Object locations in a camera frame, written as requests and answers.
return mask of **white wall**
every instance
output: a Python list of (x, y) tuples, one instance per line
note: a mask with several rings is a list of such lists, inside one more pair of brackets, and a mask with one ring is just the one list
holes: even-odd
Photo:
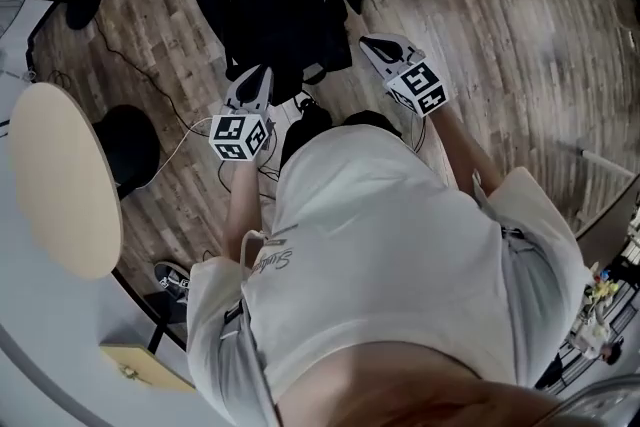
[[(48, 6), (25, 2), (0, 39), (6, 69), (26, 70), (27, 37)], [(23, 88), (18, 80), (0, 77), (0, 121), (9, 117)], [(97, 282), (77, 279), (34, 245), (16, 206), (7, 150), (7, 138), (0, 139), (0, 335), (6, 335), (3, 346), (11, 345), (10, 339), (16, 352), (0, 352), (0, 422), (6, 427), (78, 424), (25, 377), (29, 372), (18, 370), (24, 365), (36, 378), (39, 374), (41, 384), (48, 383), (45, 389), (66, 396), (70, 409), (94, 415), (96, 425), (223, 425), (196, 393), (127, 381), (100, 352), (98, 344), (107, 339), (146, 344), (154, 326), (111, 276)], [(189, 377), (184, 353), (166, 337), (157, 355)]]

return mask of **white cable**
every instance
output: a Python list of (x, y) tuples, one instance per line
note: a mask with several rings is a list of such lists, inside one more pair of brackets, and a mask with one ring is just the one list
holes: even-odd
[(178, 150), (180, 149), (180, 146), (182, 146), (182, 143), (185, 142), (187, 140), (187, 137), (189, 137), (189, 134), (192, 134), (193, 132), (191, 132), (191, 130), (193, 130), (194, 128), (196, 128), (198, 125), (204, 123), (205, 121), (209, 121), (210, 119), (213, 119), (213, 117), (209, 116), (208, 118), (204, 118), (201, 119), (200, 121), (196, 121), (193, 125), (191, 125), (191, 128), (189, 130), (187, 130), (187, 133), (184, 134), (184, 137), (182, 138), (182, 141), (180, 141), (178, 143), (178, 146), (176, 146), (176, 149), (173, 151), (173, 153), (171, 154), (171, 156), (165, 160), (164, 164), (162, 164), (162, 166), (160, 166), (160, 169), (158, 169), (158, 171), (156, 172), (155, 175), (153, 175), (153, 178), (151, 180), (149, 180), (145, 185), (143, 185), (142, 187), (138, 187), (138, 189), (144, 189), (145, 187), (148, 187), (149, 184), (151, 182), (153, 182), (156, 177), (162, 172), (162, 170), (165, 168), (165, 166), (169, 163), (169, 161), (175, 156), (176, 153), (178, 153)]

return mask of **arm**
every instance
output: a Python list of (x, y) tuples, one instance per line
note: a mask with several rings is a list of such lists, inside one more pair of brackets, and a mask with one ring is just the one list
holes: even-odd
[[(240, 262), (242, 239), (250, 230), (262, 229), (262, 213), (260, 211), (260, 192), (258, 189), (258, 168), (255, 162), (239, 162), (236, 164), (231, 182), (231, 201), (224, 227), (225, 255)], [(260, 251), (261, 242), (249, 240), (245, 255), (245, 265), (253, 267)]]
[(481, 187), (487, 196), (502, 183), (502, 175), (485, 151), (464, 128), (450, 105), (431, 114), (444, 150), (447, 153), (458, 188), (473, 196), (473, 172), (480, 174)]

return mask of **table top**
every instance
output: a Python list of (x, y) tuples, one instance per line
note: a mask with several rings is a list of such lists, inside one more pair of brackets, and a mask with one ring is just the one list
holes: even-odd
[(109, 274), (122, 249), (120, 201), (80, 106), (52, 84), (29, 86), (11, 116), (9, 147), (18, 205), (36, 242), (82, 278)]

